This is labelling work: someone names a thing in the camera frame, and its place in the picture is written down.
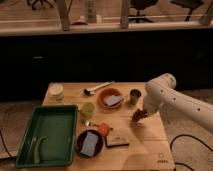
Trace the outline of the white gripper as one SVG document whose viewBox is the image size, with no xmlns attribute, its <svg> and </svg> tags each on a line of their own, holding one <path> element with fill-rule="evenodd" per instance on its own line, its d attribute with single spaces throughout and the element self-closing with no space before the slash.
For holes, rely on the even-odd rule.
<svg viewBox="0 0 213 171">
<path fill-rule="evenodd" d="M 148 116 L 154 115 L 159 110 L 160 103 L 156 101 L 145 101 L 143 109 Z"/>
</svg>

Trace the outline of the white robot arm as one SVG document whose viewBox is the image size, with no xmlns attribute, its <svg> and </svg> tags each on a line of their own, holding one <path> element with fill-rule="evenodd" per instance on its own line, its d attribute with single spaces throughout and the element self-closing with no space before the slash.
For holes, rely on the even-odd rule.
<svg viewBox="0 0 213 171">
<path fill-rule="evenodd" d="M 167 104 L 213 134 L 213 105 L 176 91 L 176 84 L 176 78 L 169 73 L 146 82 L 143 109 L 153 115 L 161 104 Z"/>
</svg>

